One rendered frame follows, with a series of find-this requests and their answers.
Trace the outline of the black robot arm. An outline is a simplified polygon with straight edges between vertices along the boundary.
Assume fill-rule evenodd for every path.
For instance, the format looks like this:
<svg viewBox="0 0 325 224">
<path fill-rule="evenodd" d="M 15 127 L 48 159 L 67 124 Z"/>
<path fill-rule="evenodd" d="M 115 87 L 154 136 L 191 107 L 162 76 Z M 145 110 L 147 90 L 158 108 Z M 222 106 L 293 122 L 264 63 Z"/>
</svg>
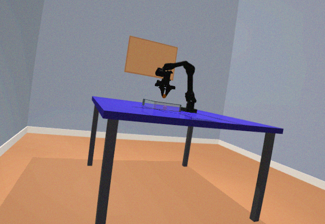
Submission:
<svg viewBox="0 0 325 224">
<path fill-rule="evenodd" d="M 170 78 L 172 71 L 166 71 L 166 70 L 172 70 L 175 67 L 183 66 L 186 70 L 186 73 L 188 75 L 188 91 L 185 93 L 187 106 L 188 109 L 194 109 L 194 104 L 196 103 L 195 95 L 193 92 L 193 74 L 195 72 L 195 67 L 189 63 L 188 61 L 182 61 L 177 63 L 165 63 L 162 68 L 157 68 L 155 71 L 156 76 L 166 77 Z"/>
</svg>

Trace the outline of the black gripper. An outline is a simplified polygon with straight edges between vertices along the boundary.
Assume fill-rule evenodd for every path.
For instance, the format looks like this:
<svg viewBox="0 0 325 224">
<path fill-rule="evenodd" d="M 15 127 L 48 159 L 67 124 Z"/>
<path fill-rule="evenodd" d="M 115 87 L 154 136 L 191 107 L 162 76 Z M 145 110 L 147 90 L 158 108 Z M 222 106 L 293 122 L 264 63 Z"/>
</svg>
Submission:
<svg viewBox="0 0 325 224">
<path fill-rule="evenodd" d="M 170 80 L 170 78 L 166 78 L 166 77 L 163 77 L 162 78 L 162 84 L 161 83 L 155 83 L 155 86 L 159 86 L 159 88 L 160 88 L 160 91 L 161 91 L 161 95 L 163 96 L 163 94 L 164 94 L 164 91 L 166 90 L 166 92 L 165 92 L 165 95 L 167 96 L 168 95 L 168 93 L 172 90 L 172 89 L 175 89 L 175 86 L 171 86 L 170 84 L 169 84 L 169 82 L 171 81 Z M 166 89 L 165 89 L 165 87 L 166 87 Z"/>
</svg>

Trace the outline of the clear l-shaped low wall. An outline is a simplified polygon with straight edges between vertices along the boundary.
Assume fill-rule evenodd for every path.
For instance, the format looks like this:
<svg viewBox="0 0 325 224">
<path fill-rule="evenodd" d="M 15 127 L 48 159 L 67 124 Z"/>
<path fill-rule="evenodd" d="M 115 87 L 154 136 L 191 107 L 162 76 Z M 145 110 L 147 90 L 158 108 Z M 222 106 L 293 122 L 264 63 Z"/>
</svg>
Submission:
<svg viewBox="0 0 325 224">
<path fill-rule="evenodd" d="M 167 103 L 159 103 L 150 100 L 143 99 L 143 106 L 158 109 L 158 110 L 167 110 L 167 111 L 175 111 L 180 112 L 181 105 L 167 104 Z"/>
</svg>

